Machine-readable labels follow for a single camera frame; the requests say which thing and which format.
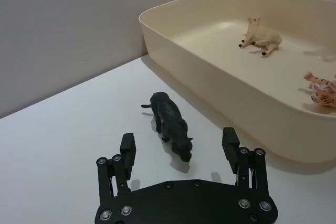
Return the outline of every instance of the gray wall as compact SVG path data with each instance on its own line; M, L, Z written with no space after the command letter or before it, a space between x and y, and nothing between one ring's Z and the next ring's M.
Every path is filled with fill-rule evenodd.
M0 0L0 117L141 56L138 16L168 1Z

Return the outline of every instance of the cream plastic tray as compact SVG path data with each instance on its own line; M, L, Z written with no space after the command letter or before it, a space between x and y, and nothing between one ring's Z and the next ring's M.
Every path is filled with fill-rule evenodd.
M282 35L268 58L238 47L248 16ZM336 110L313 104L303 79L334 80L336 2L176 0L139 20L150 57L264 147L305 163L336 158Z

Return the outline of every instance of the toy animal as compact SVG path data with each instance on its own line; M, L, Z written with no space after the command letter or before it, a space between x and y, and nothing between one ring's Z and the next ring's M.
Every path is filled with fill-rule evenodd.
M315 103L336 108L336 81L317 78L312 73L306 74L304 78L310 81L309 88L313 90L311 99Z
M151 104L141 105L143 108L152 108L156 123L156 131L162 132L162 140L171 140L172 151L180 156L184 162L191 159L192 138L187 137L188 125L183 120L176 104L165 92L157 92L150 98Z
M245 40L242 40L243 44L239 44L239 47L244 48L248 45L266 47L267 51L261 53L263 58L269 56L274 50L279 49L282 39L277 31L260 27L260 18L249 17L247 20L249 25Z

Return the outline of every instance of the black plastic animal figure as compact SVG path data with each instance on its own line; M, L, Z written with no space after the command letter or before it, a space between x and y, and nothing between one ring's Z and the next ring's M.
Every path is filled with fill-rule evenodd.
M154 93L150 105L141 105L143 108L152 108L156 123L156 131L162 132L162 140L171 140L172 151L180 156L184 162L191 159L192 138L187 137L188 125L182 119L176 104L170 100L165 92Z

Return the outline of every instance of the white animal figurine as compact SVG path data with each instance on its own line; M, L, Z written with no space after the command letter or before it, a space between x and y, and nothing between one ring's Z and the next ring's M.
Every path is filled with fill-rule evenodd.
M269 56L274 50L279 49L282 39L277 31L260 27L260 18L248 17L247 20L249 25L245 40L242 40L243 44L239 44L239 47L244 48L248 45L266 47L267 51L261 53L263 58Z

